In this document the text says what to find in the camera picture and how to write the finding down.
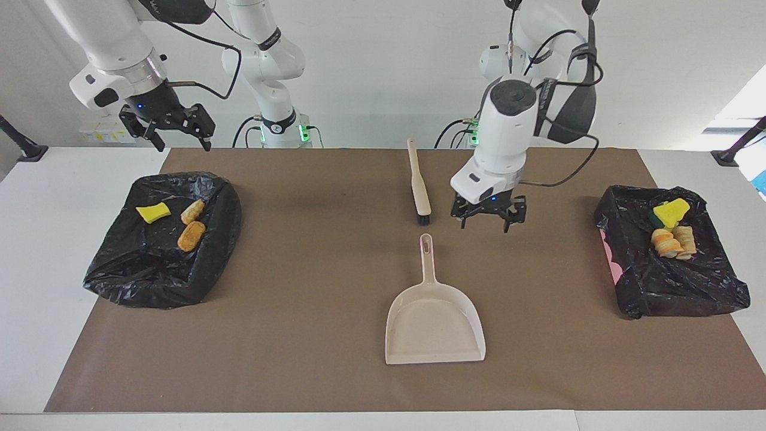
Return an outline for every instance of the beige dustpan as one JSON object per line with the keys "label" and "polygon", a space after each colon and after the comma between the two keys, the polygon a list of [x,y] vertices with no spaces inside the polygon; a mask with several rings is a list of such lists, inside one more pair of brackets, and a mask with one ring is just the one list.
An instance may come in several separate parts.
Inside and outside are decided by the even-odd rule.
{"label": "beige dustpan", "polygon": [[434,241],[421,236],[423,282],[401,292],[388,310],[387,364],[427,364],[484,360],[481,321],[471,300],[436,281]]}

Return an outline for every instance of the trash bag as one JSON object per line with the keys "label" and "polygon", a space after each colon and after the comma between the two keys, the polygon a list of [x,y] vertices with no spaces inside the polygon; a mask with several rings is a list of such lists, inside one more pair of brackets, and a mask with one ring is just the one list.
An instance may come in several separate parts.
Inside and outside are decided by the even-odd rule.
{"label": "trash bag", "polygon": [[[691,209],[681,225],[692,226],[697,253],[689,261],[661,258],[652,246],[650,211],[683,198]],[[617,304],[632,318],[710,316],[750,306],[748,286],[736,278],[699,195],[682,187],[640,189],[611,186],[596,208],[612,262],[623,273],[616,283]]]}
{"label": "trash bag", "polygon": [[[181,212],[202,199],[207,227],[190,253],[178,248],[186,227]],[[171,215],[147,224],[137,206],[164,202]],[[130,188],[106,233],[83,286],[127,307],[175,308],[197,304],[213,288],[237,243],[242,208],[225,178],[206,172],[145,176]]]}

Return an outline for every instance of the brown table surface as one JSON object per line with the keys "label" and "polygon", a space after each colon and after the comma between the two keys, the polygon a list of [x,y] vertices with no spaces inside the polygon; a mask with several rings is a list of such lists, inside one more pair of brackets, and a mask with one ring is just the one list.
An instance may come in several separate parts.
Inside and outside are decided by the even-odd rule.
{"label": "brown table surface", "polygon": [[[559,179],[586,150],[533,149],[525,178]],[[571,182],[519,187],[527,223],[449,217],[467,151],[421,151],[431,225],[415,223],[403,150],[174,149],[164,173],[225,176],[241,237],[202,304],[171,311],[99,300],[48,412],[766,409],[766,377],[730,316],[645,317],[617,309],[593,226],[612,184],[652,187],[638,153],[600,150]],[[482,319],[486,359],[387,366],[385,321],[437,277]]]}

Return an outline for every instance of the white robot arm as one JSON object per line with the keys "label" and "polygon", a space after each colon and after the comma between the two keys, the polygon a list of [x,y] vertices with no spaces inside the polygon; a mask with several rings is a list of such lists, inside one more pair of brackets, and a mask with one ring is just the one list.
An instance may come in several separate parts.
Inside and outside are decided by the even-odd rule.
{"label": "white robot arm", "polygon": [[505,2],[515,18],[508,49],[495,45],[482,56],[483,73],[493,82],[482,101],[474,154],[450,184],[457,192],[452,216],[463,226],[476,214],[497,214],[507,232],[525,218],[525,199],[511,193],[532,138],[570,143],[587,135],[601,68],[591,19],[598,0]]}
{"label": "white robot arm", "polygon": [[138,19],[141,15],[142,19],[200,24],[213,11],[205,0],[187,1],[183,8],[173,0],[45,2],[87,56],[88,65],[70,81],[82,104],[97,110],[124,100],[127,105],[119,117],[134,137],[145,138],[162,151],[165,143],[155,130],[180,130],[210,150],[215,123],[202,105],[181,105],[161,56],[141,31]]}
{"label": "white robot arm", "polygon": [[[261,140],[264,146],[298,148],[309,143],[308,117],[299,113],[290,92],[280,80],[299,77],[306,68],[303,52],[282,36],[271,13],[268,0],[227,0],[234,28],[249,42],[239,45],[242,51],[241,73],[253,91],[260,108]],[[234,75],[237,56],[224,51],[224,69]]]}

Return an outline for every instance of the hole in dustpan handle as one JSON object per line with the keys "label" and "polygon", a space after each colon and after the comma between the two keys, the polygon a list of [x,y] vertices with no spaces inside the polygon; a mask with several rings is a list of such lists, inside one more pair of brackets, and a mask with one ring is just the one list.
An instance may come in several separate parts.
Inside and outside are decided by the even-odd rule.
{"label": "hole in dustpan handle", "polygon": [[434,267],[434,239],[431,235],[421,235],[421,262],[423,264],[423,283],[436,283],[436,268]]}

